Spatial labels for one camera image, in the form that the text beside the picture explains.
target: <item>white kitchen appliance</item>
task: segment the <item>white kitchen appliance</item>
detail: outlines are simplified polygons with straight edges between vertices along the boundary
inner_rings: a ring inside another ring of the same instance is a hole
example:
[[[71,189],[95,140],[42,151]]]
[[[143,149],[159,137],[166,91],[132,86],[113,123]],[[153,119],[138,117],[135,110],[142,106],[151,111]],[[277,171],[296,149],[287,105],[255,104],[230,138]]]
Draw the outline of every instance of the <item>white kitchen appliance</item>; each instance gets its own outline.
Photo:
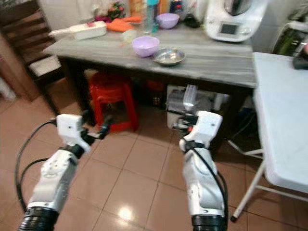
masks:
[[[106,23],[99,21],[79,24],[66,29],[53,30],[49,33],[49,36],[57,37],[58,35],[71,34],[75,39],[81,40],[102,36],[106,32]]]
[[[258,29],[268,0],[209,0],[205,31],[213,39],[241,42]]]

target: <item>folding table leg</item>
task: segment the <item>folding table leg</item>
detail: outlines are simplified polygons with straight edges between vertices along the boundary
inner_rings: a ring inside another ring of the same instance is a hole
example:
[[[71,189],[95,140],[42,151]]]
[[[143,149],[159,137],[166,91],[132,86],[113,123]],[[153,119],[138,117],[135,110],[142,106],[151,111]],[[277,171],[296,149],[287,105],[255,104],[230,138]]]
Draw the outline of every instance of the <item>folding table leg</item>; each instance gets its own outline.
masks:
[[[244,209],[245,205],[247,204],[248,200],[250,199],[250,197],[252,196],[259,180],[261,179],[263,173],[265,170],[265,160],[262,161],[254,179],[252,180],[249,189],[247,190],[245,196],[243,197],[242,201],[240,202],[239,206],[236,208],[233,216],[230,218],[230,220],[232,222],[235,222],[237,220],[237,218],[239,217],[239,215],[241,214],[242,210]]]

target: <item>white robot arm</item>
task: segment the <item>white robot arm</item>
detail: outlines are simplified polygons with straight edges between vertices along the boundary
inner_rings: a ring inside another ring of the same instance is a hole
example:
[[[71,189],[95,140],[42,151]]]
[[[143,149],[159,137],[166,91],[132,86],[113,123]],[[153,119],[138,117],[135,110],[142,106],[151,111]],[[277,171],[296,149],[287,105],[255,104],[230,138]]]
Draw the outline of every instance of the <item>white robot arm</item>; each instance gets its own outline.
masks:
[[[33,190],[28,206],[23,208],[25,216],[20,231],[52,231],[57,218],[66,202],[70,184],[80,157],[90,151],[95,139],[102,140],[111,126],[111,119],[105,119],[99,133],[88,133],[82,125],[85,115],[58,115],[56,125],[58,133],[64,141],[41,168],[39,182]]]
[[[183,176],[194,231],[227,230],[227,188],[226,185],[222,188],[208,150],[221,122],[220,115],[199,111],[196,115],[184,114],[174,126],[184,133],[180,148],[184,152]]]

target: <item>red plastic stool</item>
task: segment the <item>red plastic stool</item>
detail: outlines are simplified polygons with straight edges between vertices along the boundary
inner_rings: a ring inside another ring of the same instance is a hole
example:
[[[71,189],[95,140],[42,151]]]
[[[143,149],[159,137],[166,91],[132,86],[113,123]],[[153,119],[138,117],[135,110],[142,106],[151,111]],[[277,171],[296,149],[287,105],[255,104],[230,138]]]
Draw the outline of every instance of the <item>red plastic stool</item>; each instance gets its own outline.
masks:
[[[138,128],[138,118],[130,88],[130,79],[112,74],[98,72],[90,80],[90,92],[94,104],[94,114],[98,127],[103,124],[102,108],[107,103],[124,101],[129,121],[125,121],[111,126],[111,131],[123,131]]]

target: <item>black cable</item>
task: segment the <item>black cable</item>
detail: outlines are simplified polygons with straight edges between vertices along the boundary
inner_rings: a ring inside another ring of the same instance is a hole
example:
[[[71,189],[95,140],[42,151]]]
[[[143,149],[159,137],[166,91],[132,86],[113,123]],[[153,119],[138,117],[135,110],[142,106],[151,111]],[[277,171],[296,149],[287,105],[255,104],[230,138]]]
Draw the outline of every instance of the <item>black cable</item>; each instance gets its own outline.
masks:
[[[224,202],[224,213],[225,213],[225,222],[226,222],[226,230],[228,228],[228,217],[229,217],[229,208],[228,208],[228,190],[227,191],[224,191],[217,176],[215,175],[214,171],[212,170],[211,166],[207,163],[206,160],[204,160],[204,158],[201,156],[201,154],[195,149],[195,148],[191,148],[191,150],[193,150],[197,156],[201,159],[201,161],[205,164],[205,166],[207,167],[207,169],[210,171],[211,175],[213,176],[216,184],[218,185],[219,187],[219,190],[220,190],[220,193],[222,195],[222,199],[223,199],[223,202]],[[223,181],[223,184],[225,185],[225,179],[223,178],[223,176],[218,172],[218,175],[219,177],[222,179]]]
[[[181,117],[179,117],[179,118],[177,119],[177,125],[179,124],[179,121],[180,121],[181,119],[183,120],[184,117],[181,116]],[[182,136],[182,131],[181,131],[179,128],[177,128],[177,130],[178,130],[178,132],[180,133],[180,135]],[[220,179],[221,179],[221,181],[222,181],[222,183],[223,183],[223,186],[224,186],[224,189],[223,189],[222,186],[221,186],[221,184],[220,184],[220,182],[219,182],[219,180],[218,180],[218,178],[217,178],[217,176],[215,175],[214,171],[212,170],[211,166],[207,163],[207,161],[204,160],[204,158],[201,156],[201,154],[200,154],[195,148],[191,148],[190,150],[193,150],[193,151],[197,154],[197,156],[201,159],[201,161],[205,164],[205,166],[206,166],[207,169],[210,171],[210,173],[211,173],[211,175],[213,176],[213,178],[214,178],[216,184],[217,184],[218,187],[219,187],[219,190],[220,190],[220,193],[221,193],[221,195],[222,195],[223,202],[224,202],[225,225],[226,225],[226,230],[227,230],[227,228],[228,228],[228,221],[229,221],[228,187],[227,187],[227,183],[226,183],[226,181],[225,181],[223,175],[222,175],[219,171],[217,171],[217,172],[218,172],[218,175],[219,175],[219,177],[220,177]]]
[[[16,165],[15,165],[15,173],[14,173],[14,180],[15,180],[15,187],[16,187],[16,191],[17,191],[17,197],[18,200],[23,208],[23,211],[26,212],[26,203],[25,200],[23,198],[23,193],[22,193],[22,189],[21,189],[21,185],[20,185],[20,180],[18,178],[18,173],[19,173],[19,165],[20,165],[20,159],[21,156],[25,150],[25,148],[27,147],[27,145],[29,144],[29,142],[31,141],[31,139],[35,136],[35,134],[45,125],[47,124],[54,124],[55,125],[55,120],[51,120],[48,121],[46,123],[41,124],[40,126],[38,126],[30,135],[30,137],[25,141],[25,143],[23,144],[23,146],[21,147],[17,159],[16,159]]]
[[[25,169],[23,170],[23,172],[22,172],[22,174],[21,174],[20,181],[19,181],[20,187],[23,186],[24,176],[25,176],[26,172],[28,171],[28,169],[29,169],[32,165],[34,165],[34,164],[36,164],[36,163],[39,163],[39,162],[42,162],[42,161],[46,161],[46,160],[48,160],[48,159],[49,159],[49,158],[38,159],[38,160],[35,160],[35,161],[31,162],[30,164],[28,164],[27,167],[25,167]]]
[[[254,112],[251,113],[251,118],[249,119],[249,121],[247,122],[247,124],[245,124],[243,127],[241,127],[236,133],[233,134],[233,136],[230,138],[230,140],[233,140],[236,136],[238,136],[240,133],[242,133],[250,124],[251,122],[254,120],[256,114]]]

